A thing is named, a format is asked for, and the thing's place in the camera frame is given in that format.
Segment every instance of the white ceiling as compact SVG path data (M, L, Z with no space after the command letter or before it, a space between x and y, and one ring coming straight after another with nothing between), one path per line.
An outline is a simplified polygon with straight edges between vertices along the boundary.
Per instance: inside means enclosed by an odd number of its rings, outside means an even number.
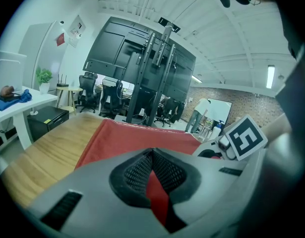
M240 5L231 0L98 0L98 12L137 21L162 32L160 17L181 28L171 39L196 57L192 86L217 87L274 96L295 60L283 36L274 3ZM276 66L272 89L266 89L267 66Z

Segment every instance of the blue cloth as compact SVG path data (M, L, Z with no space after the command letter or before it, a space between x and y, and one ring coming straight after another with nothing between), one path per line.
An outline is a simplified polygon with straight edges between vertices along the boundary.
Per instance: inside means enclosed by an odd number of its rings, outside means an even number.
M31 100L32 100L31 93L29 93L28 89L25 89L23 94L21 95L20 99L16 99L16 100L9 101L9 102L3 102L2 100L0 100L0 111L3 111L6 108L9 108L10 106L12 106L18 102L25 103L25 102L28 102Z

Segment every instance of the white pot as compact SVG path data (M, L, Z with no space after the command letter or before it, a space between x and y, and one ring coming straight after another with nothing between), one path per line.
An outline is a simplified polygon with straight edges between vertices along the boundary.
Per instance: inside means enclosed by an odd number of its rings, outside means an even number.
M41 93L41 94L46 94L46 93L48 93L49 88L50 88L50 83L42 83L42 84L40 85L40 93Z

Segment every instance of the green plant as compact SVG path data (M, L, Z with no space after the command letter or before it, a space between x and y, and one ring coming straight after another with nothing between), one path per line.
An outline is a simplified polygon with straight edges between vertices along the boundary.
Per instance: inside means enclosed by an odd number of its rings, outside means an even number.
M42 83L48 83L52 78L52 72L50 70L41 69L40 67L37 68L36 75L39 85Z

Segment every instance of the computer monitor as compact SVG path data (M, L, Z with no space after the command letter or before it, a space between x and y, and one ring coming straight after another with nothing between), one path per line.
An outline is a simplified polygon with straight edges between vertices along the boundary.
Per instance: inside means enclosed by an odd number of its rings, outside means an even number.
M131 84L136 84L143 46L152 30L132 21L111 17L97 36L85 61L83 70L90 71ZM185 48L169 40L160 67L152 64L155 52L161 45L161 33L154 31L156 41L147 61L141 82L146 89L157 91L166 66L172 44L176 49L163 93L184 101L194 70L195 56Z
M26 59L25 55L0 51L0 91L8 85L14 87L14 92L22 93Z

